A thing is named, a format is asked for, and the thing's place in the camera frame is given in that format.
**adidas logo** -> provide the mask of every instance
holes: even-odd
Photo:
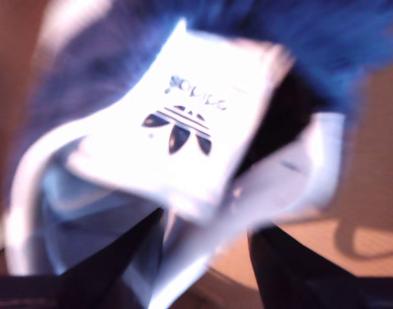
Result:
[[[163,111],[157,111],[148,115],[142,127],[162,127],[174,122],[171,135],[169,137],[169,153],[175,154],[191,136],[191,130],[196,131],[195,136],[199,148],[205,155],[211,152],[212,143],[210,135],[206,133],[208,127],[205,126],[205,119],[198,113],[186,110],[185,106],[174,106],[172,109],[164,108]]]

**blue fabric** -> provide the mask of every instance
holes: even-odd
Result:
[[[199,30],[284,44],[322,109],[350,110],[360,78],[393,61],[393,0],[114,0],[40,74],[15,139],[5,194],[24,151],[43,133],[129,91],[183,16]]]

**brown wall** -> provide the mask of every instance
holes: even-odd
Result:
[[[0,186],[8,141],[21,117],[30,58],[46,3],[0,0]]]

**white fabric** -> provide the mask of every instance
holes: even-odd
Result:
[[[187,32],[181,21],[139,83],[102,112],[67,168],[186,218],[210,218],[264,116],[282,55],[280,46]],[[152,114],[169,123],[144,127]],[[170,153],[174,126],[189,137]]]

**clothing tag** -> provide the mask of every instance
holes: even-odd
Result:
[[[284,55],[277,45],[188,32],[179,22],[138,84],[101,111],[67,168],[208,220],[290,68]]]

